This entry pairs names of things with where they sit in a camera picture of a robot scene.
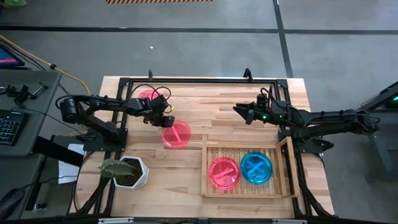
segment white paper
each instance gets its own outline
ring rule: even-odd
[[[69,144],[68,149],[75,151],[81,155],[84,155],[83,151],[83,146],[82,144]],[[59,169],[59,177],[63,177],[66,175],[77,175],[79,173],[79,167],[64,163],[62,161],[58,162],[58,169]],[[77,177],[64,177],[58,179],[58,184],[64,184],[64,183],[69,183],[76,181]]]

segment hexagonal pot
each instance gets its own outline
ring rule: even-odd
[[[122,156],[122,158],[120,158],[121,161],[129,160],[129,159],[135,159],[135,160],[139,161],[139,164],[141,166],[141,171],[142,171],[141,177],[137,180],[136,183],[134,183],[132,185],[124,185],[124,184],[120,183],[116,178],[113,179],[113,182],[114,182],[115,186],[117,186],[117,187],[137,189],[147,183],[149,169],[148,169],[148,167],[145,166],[144,162],[142,161],[142,159],[140,157]]]

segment wooden tabletop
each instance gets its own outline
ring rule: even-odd
[[[100,95],[116,97],[120,77],[104,77]],[[310,110],[304,80],[287,79],[294,107]],[[275,144],[277,127],[255,121],[245,125],[233,111],[235,103],[256,100],[264,84],[219,83],[151,83],[167,86],[172,91],[168,102],[175,107],[171,115],[190,125],[191,140],[183,149],[166,147],[162,128],[128,117],[129,136],[124,155],[141,157],[149,168],[148,182],[136,190],[116,188],[114,217],[213,217],[213,218],[293,218],[292,199],[203,198],[201,196],[201,145],[203,134],[213,144]],[[149,87],[140,87],[133,96]],[[111,120],[112,112],[98,111],[96,116]],[[98,185],[104,153],[96,152],[81,169],[76,202],[79,207]],[[325,170],[321,160],[311,154],[302,155],[308,188],[333,213]],[[103,204],[107,189],[104,191]],[[304,212],[302,199],[300,208]]]

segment blue petri dish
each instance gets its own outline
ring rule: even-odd
[[[272,176],[271,160],[261,152],[249,152],[241,161],[243,177],[252,184],[263,184]]]

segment black keyboard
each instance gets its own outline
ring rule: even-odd
[[[15,145],[27,116],[23,112],[0,110],[0,145]]]

